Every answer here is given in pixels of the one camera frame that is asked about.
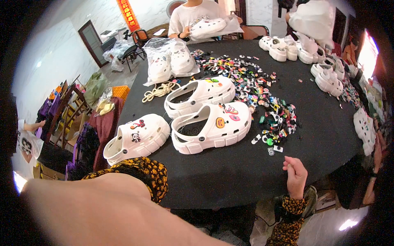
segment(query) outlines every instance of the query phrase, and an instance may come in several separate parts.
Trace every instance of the door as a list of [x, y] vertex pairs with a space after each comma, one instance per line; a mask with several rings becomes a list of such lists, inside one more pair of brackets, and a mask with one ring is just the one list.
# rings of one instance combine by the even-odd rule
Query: door
[[93, 26], [93, 23], [89, 20], [86, 24], [78, 30], [82, 41], [84, 42], [87, 50], [92, 55], [99, 67], [103, 67], [108, 62], [104, 59], [103, 50], [101, 48], [102, 42]]
[[334, 23], [334, 31], [333, 31], [333, 41], [337, 44], [342, 43], [342, 39], [345, 32], [346, 26], [346, 16], [336, 8], [335, 13], [335, 23]]
[[236, 15], [241, 17], [242, 25], [246, 25], [246, 0], [235, 0]]

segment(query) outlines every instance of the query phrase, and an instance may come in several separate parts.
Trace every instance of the white shoe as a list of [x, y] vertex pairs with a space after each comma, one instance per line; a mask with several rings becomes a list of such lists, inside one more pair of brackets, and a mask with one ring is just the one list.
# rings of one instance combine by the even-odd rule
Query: white shoe
[[235, 97], [233, 82], [224, 76], [194, 80], [167, 95], [164, 109], [170, 118], [197, 112], [204, 103], [228, 103]]
[[171, 50], [171, 69], [175, 75], [186, 74], [194, 67], [194, 59], [184, 43], [177, 43]]
[[322, 64], [325, 59], [325, 51], [322, 47], [318, 46], [318, 63]]
[[315, 78], [323, 70], [328, 70], [329, 72], [332, 72], [333, 67], [330, 65], [325, 65], [325, 64], [313, 64], [312, 67], [310, 68], [310, 72], [312, 73], [313, 77], [315, 77]]
[[340, 96], [344, 87], [336, 76], [337, 74], [335, 72], [325, 69], [316, 76], [315, 82], [320, 90], [329, 92], [333, 96]]
[[286, 45], [286, 56], [288, 60], [296, 61], [297, 60], [297, 47], [295, 45]]
[[265, 51], [269, 51], [268, 41], [272, 39], [270, 36], [264, 36], [258, 41], [258, 45]]
[[269, 55], [276, 61], [284, 62], [287, 59], [286, 43], [280, 39], [270, 39], [268, 41]]
[[316, 52], [316, 53], [312, 54], [312, 56], [313, 56], [313, 61], [312, 61], [312, 63], [317, 63], [318, 60], [319, 60], [318, 53]]
[[221, 31], [225, 27], [226, 21], [222, 18], [213, 20], [202, 19], [190, 29], [190, 36], [195, 39], [205, 39], [210, 37], [210, 34]]
[[297, 55], [298, 58], [305, 64], [312, 64], [313, 55], [306, 50], [304, 50], [301, 46], [300, 42], [297, 42]]
[[[207, 120], [194, 136], [178, 131], [188, 124]], [[204, 104], [196, 113], [182, 115], [172, 123], [172, 141], [182, 154], [197, 154], [211, 147], [224, 147], [242, 140], [249, 132], [252, 115], [246, 104], [231, 102], [224, 105]]]
[[149, 156], [162, 146], [170, 135], [170, 126], [163, 117], [149, 114], [118, 127], [117, 135], [104, 148], [104, 158], [112, 166], [120, 161]]
[[375, 145], [374, 121], [370, 118], [363, 108], [357, 110], [353, 117], [354, 128], [360, 139], [363, 141], [362, 148], [365, 156], [372, 154]]
[[148, 76], [154, 83], [163, 83], [171, 77], [171, 57], [167, 53], [157, 53], [148, 68]]
[[335, 62], [335, 72], [338, 75], [338, 79], [343, 81], [345, 78], [345, 70], [340, 59], [337, 59]]

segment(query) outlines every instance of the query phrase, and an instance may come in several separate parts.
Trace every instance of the black table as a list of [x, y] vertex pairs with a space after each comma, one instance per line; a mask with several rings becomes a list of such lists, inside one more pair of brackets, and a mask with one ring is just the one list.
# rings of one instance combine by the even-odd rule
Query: black table
[[[201, 49], [212, 56], [256, 56], [253, 60], [264, 72], [277, 73], [277, 83], [270, 92], [296, 107], [298, 128], [287, 137], [283, 153], [268, 154], [268, 146], [261, 140], [252, 145], [252, 139], [261, 134], [258, 120], [265, 110], [262, 106], [253, 114], [254, 122], [246, 137], [231, 146], [206, 149], [195, 155], [183, 155], [175, 150], [171, 136], [167, 142], [149, 157], [164, 163], [168, 170], [169, 191], [161, 205], [179, 209], [212, 209], [253, 203], [266, 197], [287, 192], [287, 173], [282, 170], [284, 156], [301, 159], [308, 170], [307, 184], [334, 171], [351, 157], [362, 145], [357, 137], [353, 114], [355, 108], [342, 102], [341, 109], [335, 97], [322, 92], [310, 73], [311, 65], [300, 60], [280, 63], [258, 46], [256, 40], [220, 41], [193, 44], [190, 51]], [[164, 97], [142, 103], [146, 87], [148, 64], [143, 62], [130, 90], [119, 119], [119, 125], [139, 117], [155, 113], [165, 115]], [[182, 78], [181, 85], [190, 78]], [[171, 119], [165, 115], [168, 123]]]

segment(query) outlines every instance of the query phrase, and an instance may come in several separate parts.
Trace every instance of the hand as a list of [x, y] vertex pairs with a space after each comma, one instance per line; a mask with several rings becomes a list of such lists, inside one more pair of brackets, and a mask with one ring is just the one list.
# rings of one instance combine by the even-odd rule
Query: hand
[[45, 120], [41, 121], [41, 122], [40, 122], [40, 127], [44, 127], [45, 122], [46, 122]]
[[180, 38], [184, 39], [190, 35], [190, 26], [185, 27], [185, 30], [179, 35]]
[[304, 196], [308, 171], [298, 158], [284, 157], [283, 170], [287, 171], [287, 190], [290, 198], [301, 200]]
[[382, 147], [380, 145], [378, 134], [376, 134], [376, 140], [375, 140], [374, 164], [375, 164], [374, 173], [377, 174], [379, 169], [382, 167]]
[[238, 16], [237, 16], [237, 19], [238, 19], [238, 23], [239, 23], [239, 24], [241, 24], [241, 23], [243, 22], [243, 20], [242, 20], [241, 17], [238, 17]]

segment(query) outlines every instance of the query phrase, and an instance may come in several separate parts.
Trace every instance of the plastic crate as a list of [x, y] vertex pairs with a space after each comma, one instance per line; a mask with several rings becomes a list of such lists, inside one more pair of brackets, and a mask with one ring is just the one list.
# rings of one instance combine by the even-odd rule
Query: plastic crate
[[126, 101], [130, 88], [127, 85], [112, 87], [112, 96], [120, 97], [123, 99], [123, 104]]

